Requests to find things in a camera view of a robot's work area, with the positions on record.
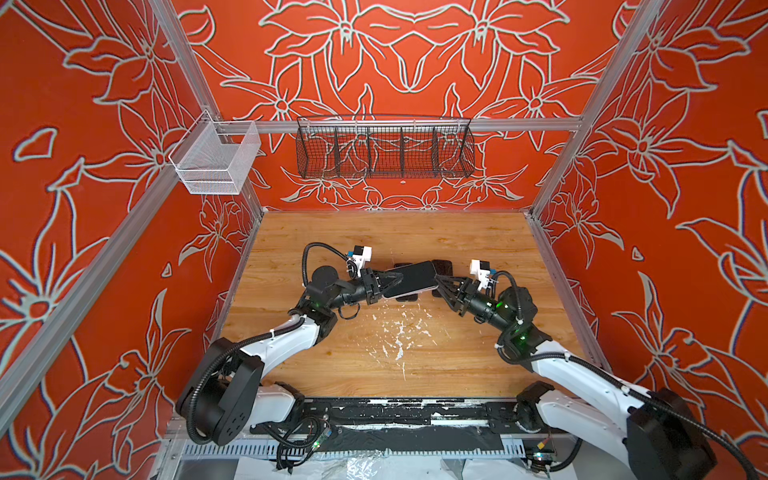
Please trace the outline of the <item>dark phone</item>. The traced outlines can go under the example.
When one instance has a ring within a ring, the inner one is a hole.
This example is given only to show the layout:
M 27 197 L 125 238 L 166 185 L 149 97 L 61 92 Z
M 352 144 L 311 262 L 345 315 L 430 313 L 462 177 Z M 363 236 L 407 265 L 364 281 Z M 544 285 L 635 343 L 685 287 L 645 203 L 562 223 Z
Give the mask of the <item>dark phone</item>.
M 431 263 L 437 276 L 452 277 L 454 275 L 453 264 L 450 260 L 434 259 Z

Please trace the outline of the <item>purple phone case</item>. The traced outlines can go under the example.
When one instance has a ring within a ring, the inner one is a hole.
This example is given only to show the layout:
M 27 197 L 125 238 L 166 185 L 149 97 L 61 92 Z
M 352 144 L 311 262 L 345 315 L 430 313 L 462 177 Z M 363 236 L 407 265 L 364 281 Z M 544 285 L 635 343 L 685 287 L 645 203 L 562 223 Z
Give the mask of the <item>purple phone case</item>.
M 411 285 L 413 288 L 410 291 L 407 291 L 406 294 L 420 294 L 422 292 L 432 291 L 437 288 L 437 283 L 435 281 L 435 269 L 431 261 L 424 261 L 420 263 L 395 267 L 387 271 L 392 270 L 399 271 L 402 274 L 408 274 L 409 280 L 412 281 Z M 397 286 L 394 288 L 383 288 L 383 297 L 386 299 L 395 299 L 399 295 L 400 292 L 397 291 Z

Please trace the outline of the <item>black phone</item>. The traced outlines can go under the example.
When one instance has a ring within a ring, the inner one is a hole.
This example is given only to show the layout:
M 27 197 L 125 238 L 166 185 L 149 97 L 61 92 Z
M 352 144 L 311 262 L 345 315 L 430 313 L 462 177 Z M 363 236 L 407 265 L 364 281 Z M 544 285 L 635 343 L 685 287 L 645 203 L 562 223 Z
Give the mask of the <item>black phone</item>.
M 400 292 L 400 295 L 395 298 L 397 302 L 411 303 L 411 302 L 417 302 L 419 300 L 418 293 L 406 294 L 407 291 L 410 291 L 413 288 L 411 283 L 412 281 L 409 280 L 408 274 L 404 273 L 402 281 L 397 286 L 397 291 Z

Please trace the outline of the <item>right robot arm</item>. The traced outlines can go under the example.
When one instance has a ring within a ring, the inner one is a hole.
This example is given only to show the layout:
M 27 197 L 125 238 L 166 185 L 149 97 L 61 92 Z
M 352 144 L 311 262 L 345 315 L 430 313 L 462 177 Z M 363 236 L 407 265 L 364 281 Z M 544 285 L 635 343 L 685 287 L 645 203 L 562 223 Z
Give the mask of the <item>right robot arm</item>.
M 454 312 L 498 329 L 495 349 L 505 363 L 540 376 L 517 397 L 522 429 L 566 431 L 622 462 L 638 479 L 703 479 L 717 465 L 711 446 L 718 444 L 746 478 L 757 478 L 747 456 L 697 421 L 675 392 L 622 380 L 538 329 L 527 289 L 512 283 L 496 293 L 502 275 L 496 272 L 487 280 L 439 275 L 436 282 Z

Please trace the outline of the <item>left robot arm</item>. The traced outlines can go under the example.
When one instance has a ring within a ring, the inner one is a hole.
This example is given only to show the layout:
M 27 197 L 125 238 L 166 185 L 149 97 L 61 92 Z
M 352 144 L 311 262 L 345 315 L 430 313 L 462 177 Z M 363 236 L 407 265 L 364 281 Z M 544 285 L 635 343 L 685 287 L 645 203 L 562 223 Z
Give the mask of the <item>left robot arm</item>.
M 175 405 L 190 440 L 223 446 L 247 425 L 279 423 L 293 409 L 296 395 L 277 386 L 260 392 L 262 379 L 288 358 L 324 340 L 335 327 L 337 311 L 361 302 L 373 304 L 399 287 L 405 275 L 365 268 L 345 281 L 328 265 L 317 268 L 289 320 L 267 333 L 233 342 L 214 341 L 190 376 Z

